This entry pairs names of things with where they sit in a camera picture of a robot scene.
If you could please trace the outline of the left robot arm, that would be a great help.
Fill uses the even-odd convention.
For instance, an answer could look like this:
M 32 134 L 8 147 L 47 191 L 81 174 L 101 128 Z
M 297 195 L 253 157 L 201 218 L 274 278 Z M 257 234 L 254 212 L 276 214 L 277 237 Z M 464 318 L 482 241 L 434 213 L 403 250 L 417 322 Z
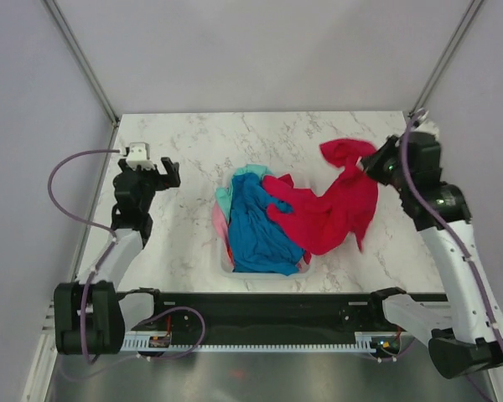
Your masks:
M 162 157 L 160 164 L 163 173 L 149 158 L 119 160 L 121 171 L 112 181 L 111 223 L 104 229 L 106 245 L 85 275 L 54 289 L 58 353 L 89 358 L 120 352 L 127 329 L 118 284 L 150 238 L 153 219 L 149 210 L 155 194 L 181 184 L 178 162 Z

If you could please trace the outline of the white plastic laundry basket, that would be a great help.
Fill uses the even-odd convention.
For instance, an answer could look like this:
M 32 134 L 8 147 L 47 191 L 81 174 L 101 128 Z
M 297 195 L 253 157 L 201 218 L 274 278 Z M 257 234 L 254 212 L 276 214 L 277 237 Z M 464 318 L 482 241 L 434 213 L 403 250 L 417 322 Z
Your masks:
M 296 188 L 310 187 L 315 190 L 314 183 L 309 180 L 309 177 L 302 172 L 292 171 L 288 174 L 293 178 Z M 252 280 L 288 280 L 288 279 L 302 279 L 311 276 L 318 265 L 318 259 L 316 257 L 311 257 L 309 264 L 301 259 L 297 263 L 298 272 L 290 276 L 285 276 L 279 273 L 260 273 L 260 272 L 236 272 L 234 271 L 234 266 L 232 260 L 229 260 L 223 240 L 217 235 L 217 240 L 215 240 L 215 258 L 219 262 L 218 271 L 227 277 L 234 277 L 242 280 L 252 281 Z

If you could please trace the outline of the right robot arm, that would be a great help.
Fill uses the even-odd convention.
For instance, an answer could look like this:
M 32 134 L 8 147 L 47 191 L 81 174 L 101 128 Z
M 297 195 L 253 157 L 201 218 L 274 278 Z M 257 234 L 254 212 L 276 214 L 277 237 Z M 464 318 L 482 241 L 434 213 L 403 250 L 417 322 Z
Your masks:
M 376 329 L 396 325 L 410 333 L 452 379 L 503 365 L 503 313 L 480 264 L 464 195 L 442 181 L 440 158 L 436 137 L 415 131 L 388 137 L 361 164 L 368 178 L 398 191 L 438 268 L 450 312 L 441 316 L 392 287 L 371 293 L 366 315 Z

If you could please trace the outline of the red t shirt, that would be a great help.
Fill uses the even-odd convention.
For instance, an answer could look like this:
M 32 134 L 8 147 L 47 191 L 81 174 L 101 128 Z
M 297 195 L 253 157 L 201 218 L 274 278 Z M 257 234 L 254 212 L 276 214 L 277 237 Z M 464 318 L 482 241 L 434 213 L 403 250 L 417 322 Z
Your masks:
M 358 162 L 376 148 L 366 141 L 341 138 L 325 142 L 319 149 L 327 163 L 342 170 L 340 175 L 321 196 L 309 188 L 295 188 L 287 175 L 264 177 L 264 190 L 292 208 L 283 212 L 269 204 L 267 216 L 311 255 L 330 252 L 350 233 L 361 248 L 376 212 L 378 186 L 358 167 Z

